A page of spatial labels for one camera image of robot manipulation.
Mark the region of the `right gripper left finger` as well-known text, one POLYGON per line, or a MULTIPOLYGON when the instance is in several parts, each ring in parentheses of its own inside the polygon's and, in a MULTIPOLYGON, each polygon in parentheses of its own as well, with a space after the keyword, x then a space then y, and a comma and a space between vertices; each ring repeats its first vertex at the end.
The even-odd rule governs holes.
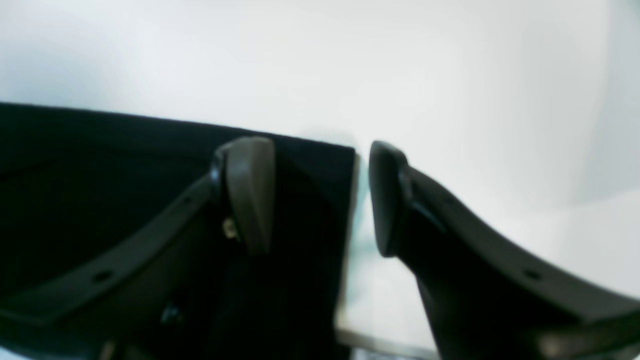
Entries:
POLYGON ((86 260, 1 299, 1 347, 32 360, 167 360, 196 353, 215 238, 267 255, 276 146, 218 146, 206 174, 136 230, 86 260))

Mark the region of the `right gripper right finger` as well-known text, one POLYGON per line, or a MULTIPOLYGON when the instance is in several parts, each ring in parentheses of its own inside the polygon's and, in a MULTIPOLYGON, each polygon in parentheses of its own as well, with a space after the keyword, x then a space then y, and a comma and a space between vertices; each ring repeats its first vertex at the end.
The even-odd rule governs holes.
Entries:
POLYGON ((512 243, 390 143, 368 180, 378 251, 414 275, 442 360, 638 357, 638 300, 512 243))

